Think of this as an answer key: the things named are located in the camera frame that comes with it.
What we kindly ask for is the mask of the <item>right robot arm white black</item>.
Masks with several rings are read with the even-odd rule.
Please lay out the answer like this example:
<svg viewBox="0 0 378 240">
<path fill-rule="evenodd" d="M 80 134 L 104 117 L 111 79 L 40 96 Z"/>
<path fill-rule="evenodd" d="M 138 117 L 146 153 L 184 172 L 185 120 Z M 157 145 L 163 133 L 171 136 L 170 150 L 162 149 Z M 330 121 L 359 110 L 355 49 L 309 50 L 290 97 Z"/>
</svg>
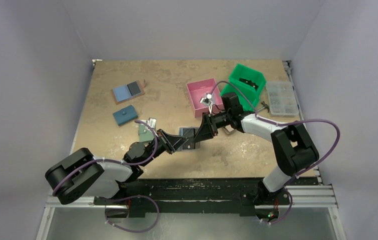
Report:
<svg viewBox="0 0 378 240">
<path fill-rule="evenodd" d="M 197 143 L 212 139 L 219 128 L 231 126 L 273 144 L 277 166 L 258 183 L 254 195 L 246 196 L 255 205 L 272 202 L 291 178 L 318 161 L 318 150 L 303 124 L 285 126 L 268 119 L 259 120 L 255 112 L 243 109 L 234 92 L 222 95 L 221 99 L 224 110 L 218 114 L 203 113 L 193 140 Z"/>
</svg>

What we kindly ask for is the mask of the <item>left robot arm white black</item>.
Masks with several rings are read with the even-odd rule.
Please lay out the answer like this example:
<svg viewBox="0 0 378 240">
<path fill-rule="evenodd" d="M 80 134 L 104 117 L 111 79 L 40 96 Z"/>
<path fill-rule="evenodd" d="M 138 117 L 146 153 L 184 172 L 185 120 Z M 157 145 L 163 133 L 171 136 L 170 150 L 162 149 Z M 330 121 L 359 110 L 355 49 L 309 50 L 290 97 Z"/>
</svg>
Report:
<svg viewBox="0 0 378 240">
<path fill-rule="evenodd" d="M 159 129 L 149 143 L 132 143 L 120 160 L 95 157 L 83 147 L 48 169 L 45 179 L 53 190 L 52 195 L 63 205 L 85 196 L 104 197 L 118 205 L 126 197 L 122 185 L 140 177 L 141 167 L 164 152 L 175 153 L 189 140 L 188 136 Z"/>
</svg>

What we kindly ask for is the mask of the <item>dark grey VIP card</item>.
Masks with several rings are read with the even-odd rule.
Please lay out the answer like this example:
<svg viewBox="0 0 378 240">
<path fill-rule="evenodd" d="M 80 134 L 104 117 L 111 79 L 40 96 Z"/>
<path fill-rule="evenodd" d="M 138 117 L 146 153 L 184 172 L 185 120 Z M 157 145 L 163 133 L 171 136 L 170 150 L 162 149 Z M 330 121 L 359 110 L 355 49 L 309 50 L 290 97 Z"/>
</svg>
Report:
<svg viewBox="0 0 378 240">
<path fill-rule="evenodd" d="M 189 141 L 194 140 L 197 128 L 195 127 L 182 127 L 180 128 L 180 135 L 187 138 Z"/>
</svg>

